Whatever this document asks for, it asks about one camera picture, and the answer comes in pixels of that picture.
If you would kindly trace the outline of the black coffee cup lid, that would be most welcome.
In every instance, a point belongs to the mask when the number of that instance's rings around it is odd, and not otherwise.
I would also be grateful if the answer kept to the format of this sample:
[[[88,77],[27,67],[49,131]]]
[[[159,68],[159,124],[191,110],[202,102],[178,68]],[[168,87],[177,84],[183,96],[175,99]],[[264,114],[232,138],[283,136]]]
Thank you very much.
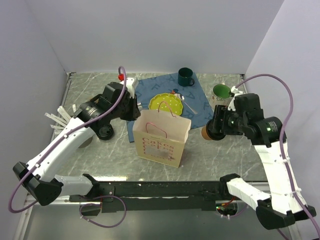
[[[209,140],[220,141],[226,136],[221,132],[220,128],[215,125],[214,120],[208,121],[205,130]]]

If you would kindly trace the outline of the brown paper coffee cup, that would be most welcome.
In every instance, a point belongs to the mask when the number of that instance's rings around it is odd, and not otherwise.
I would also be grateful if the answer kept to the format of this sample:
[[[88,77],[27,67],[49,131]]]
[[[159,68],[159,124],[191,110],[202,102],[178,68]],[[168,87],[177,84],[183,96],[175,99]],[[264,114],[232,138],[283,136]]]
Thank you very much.
[[[206,126],[204,126],[204,127],[201,129],[201,136],[202,136],[205,140],[207,140],[207,141],[211,141],[211,140],[212,140],[212,138],[210,137],[210,135],[209,135],[208,132],[207,132],[207,127],[206,127]]]

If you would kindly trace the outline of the kraft paper takeout bag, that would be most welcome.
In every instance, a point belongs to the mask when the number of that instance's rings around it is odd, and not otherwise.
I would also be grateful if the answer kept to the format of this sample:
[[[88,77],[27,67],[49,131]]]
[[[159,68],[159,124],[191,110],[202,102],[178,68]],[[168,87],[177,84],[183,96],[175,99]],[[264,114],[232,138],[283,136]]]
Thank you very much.
[[[143,109],[132,127],[137,156],[178,168],[191,123],[171,112]]]

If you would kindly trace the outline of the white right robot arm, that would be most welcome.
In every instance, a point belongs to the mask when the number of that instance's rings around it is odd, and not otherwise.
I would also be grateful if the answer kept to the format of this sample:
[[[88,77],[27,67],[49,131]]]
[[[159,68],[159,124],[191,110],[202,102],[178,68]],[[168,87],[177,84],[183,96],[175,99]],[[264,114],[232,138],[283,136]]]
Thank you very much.
[[[232,173],[219,179],[223,199],[237,197],[255,210],[267,230],[285,228],[297,221],[313,219],[316,209],[307,204],[295,180],[288,156],[286,135],[277,117],[264,117],[257,94],[236,94],[229,106],[216,105],[206,131],[213,140],[244,135],[262,162],[270,193],[262,192]]]

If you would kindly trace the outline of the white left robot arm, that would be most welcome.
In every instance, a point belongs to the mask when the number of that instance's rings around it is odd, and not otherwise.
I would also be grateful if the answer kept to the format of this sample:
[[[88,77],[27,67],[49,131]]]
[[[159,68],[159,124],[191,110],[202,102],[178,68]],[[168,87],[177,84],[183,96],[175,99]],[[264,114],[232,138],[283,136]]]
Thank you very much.
[[[62,196],[80,195],[87,201],[98,197],[99,183],[89,174],[61,176],[57,171],[89,138],[97,136],[104,141],[112,138],[111,120],[135,121],[141,115],[135,94],[137,85],[134,78],[107,84],[103,93],[79,106],[63,131],[39,155],[13,167],[36,202],[47,206]]]

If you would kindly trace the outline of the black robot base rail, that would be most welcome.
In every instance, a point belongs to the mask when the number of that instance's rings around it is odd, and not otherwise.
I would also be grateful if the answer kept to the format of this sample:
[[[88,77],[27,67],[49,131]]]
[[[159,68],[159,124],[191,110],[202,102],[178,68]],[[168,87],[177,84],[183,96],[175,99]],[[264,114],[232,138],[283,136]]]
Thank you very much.
[[[101,203],[102,213],[128,211],[194,210],[215,211],[216,203],[233,197],[219,192],[219,181],[101,181],[93,196],[71,195],[71,203]],[[114,196],[123,200],[104,198]]]

